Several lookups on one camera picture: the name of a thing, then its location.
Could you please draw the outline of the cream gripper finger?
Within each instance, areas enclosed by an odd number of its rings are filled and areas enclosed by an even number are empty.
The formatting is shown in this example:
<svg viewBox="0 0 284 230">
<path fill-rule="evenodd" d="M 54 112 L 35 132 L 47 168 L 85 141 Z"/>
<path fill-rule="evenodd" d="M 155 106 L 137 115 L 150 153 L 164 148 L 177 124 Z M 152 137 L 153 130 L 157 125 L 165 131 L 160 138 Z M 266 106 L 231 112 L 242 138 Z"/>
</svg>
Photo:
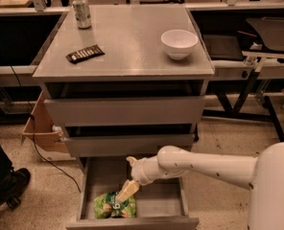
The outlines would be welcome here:
<svg viewBox="0 0 284 230">
<path fill-rule="evenodd" d="M 133 196 L 138 190 L 140 185 L 134 180 L 127 180 L 123 185 L 121 191 L 116 196 L 117 202 L 124 202 L 129 197 Z"/>
</svg>

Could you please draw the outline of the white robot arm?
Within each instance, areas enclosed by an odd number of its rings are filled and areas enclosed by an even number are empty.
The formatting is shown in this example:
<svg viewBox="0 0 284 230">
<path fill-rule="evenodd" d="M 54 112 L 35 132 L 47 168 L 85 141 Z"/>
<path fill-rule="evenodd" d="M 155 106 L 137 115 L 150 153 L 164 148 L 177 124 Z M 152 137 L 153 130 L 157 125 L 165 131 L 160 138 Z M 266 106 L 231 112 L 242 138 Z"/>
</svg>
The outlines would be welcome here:
<svg viewBox="0 0 284 230">
<path fill-rule="evenodd" d="M 131 179 L 118 194 L 119 202 L 157 179 L 194 171 L 250 191 L 248 230 L 284 230 L 284 142 L 257 156 L 195 153 L 165 146 L 153 157 L 129 156 L 127 161 Z"/>
</svg>

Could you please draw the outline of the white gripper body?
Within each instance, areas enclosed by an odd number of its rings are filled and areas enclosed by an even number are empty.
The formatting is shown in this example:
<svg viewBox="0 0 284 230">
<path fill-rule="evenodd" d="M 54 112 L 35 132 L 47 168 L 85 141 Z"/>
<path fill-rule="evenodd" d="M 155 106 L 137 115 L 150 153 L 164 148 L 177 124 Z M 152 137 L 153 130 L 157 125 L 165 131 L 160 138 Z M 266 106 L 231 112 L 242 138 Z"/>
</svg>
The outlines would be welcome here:
<svg viewBox="0 0 284 230">
<path fill-rule="evenodd" d="M 156 156 L 141 159 L 128 156 L 126 160 L 131 166 L 132 179 L 141 186 L 152 184 L 157 179 L 165 179 L 168 175 L 167 171 L 159 166 Z"/>
</svg>

